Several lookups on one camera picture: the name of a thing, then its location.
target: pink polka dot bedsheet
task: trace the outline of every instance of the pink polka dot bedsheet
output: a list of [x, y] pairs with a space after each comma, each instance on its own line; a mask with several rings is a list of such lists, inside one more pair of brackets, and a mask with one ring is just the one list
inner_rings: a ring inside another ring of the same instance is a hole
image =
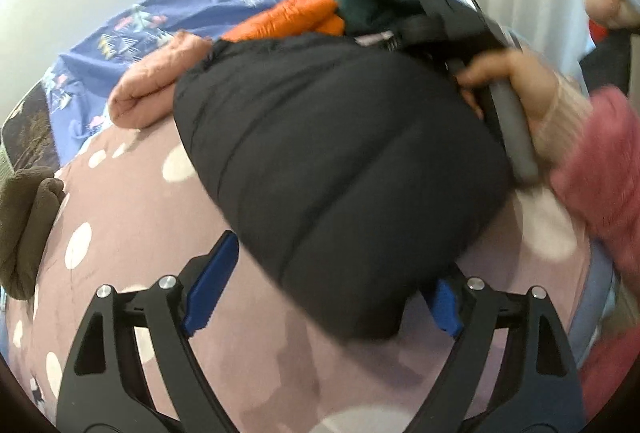
[[[66, 197], [49, 236], [34, 299], [7, 306], [9, 363], [55, 421], [62, 371], [95, 290], [146, 288], [207, 253], [227, 225], [207, 197], [169, 118], [141, 132], [110, 128], [59, 172]], [[517, 194], [460, 262], [494, 288], [545, 286], [569, 327], [590, 245], [545, 188]], [[136, 330], [154, 402], [175, 416], [148, 333]], [[474, 401], [486, 405], [502, 356], [497, 334]], [[336, 344], [274, 288], [246, 251], [209, 325], [191, 340], [227, 413], [247, 433], [402, 431], [452, 346], [424, 302], [407, 306], [385, 343]]]

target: dark green fabric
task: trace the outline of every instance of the dark green fabric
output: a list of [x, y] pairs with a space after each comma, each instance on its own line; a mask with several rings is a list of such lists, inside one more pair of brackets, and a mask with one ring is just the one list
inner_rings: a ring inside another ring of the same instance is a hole
[[338, 6], [347, 36], [393, 30], [399, 20], [424, 12], [418, 0], [338, 0]]

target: olive green fabric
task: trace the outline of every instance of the olive green fabric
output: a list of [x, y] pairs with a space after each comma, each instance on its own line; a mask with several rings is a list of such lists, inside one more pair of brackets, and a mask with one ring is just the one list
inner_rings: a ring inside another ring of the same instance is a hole
[[5, 179], [11, 177], [11, 175], [13, 174], [14, 168], [12, 168], [11, 166], [11, 161], [6, 154], [4, 144], [0, 143], [0, 184], [2, 184]]
[[35, 291], [64, 196], [64, 183], [53, 176], [51, 168], [22, 169], [0, 187], [0, 285], [14, 299], [31, 299]]

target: cuff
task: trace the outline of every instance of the cuff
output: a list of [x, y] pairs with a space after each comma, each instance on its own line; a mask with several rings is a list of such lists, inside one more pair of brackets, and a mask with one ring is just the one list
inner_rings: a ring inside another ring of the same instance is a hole
[[568, 79], [560, 75], [558, 79], [556, 98], [533, 138], [538, 154], [555, 166], [571, 152], [593, 109]]

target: metal screw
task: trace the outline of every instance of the metal screw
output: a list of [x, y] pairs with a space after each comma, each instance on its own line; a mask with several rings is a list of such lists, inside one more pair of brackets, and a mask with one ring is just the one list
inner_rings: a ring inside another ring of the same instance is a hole
[[534, 287], [531, 289], [531, 294], [535, 299], [545, 299], [546, 298], [546, 290], [542, 287]]
[[175, 279], [175, 276], [165, 276], [160, 279], [158, 285], [160, 286], [160, 288], [167, 290], [170, 288], [174, 288], [177, 281], [178, 280]]
[[471, 290], [483, 290], [485, 287], [484, 281], [480, 278], [469, 278], [466, 282], [466, 286]]
[[95, 293], [95, 295], [98, 298], [106, 298], [110, 294], [111, 294], [111, 286], [109, 286], [109, 285], [102, 285], [98, 289], [98, 291]]

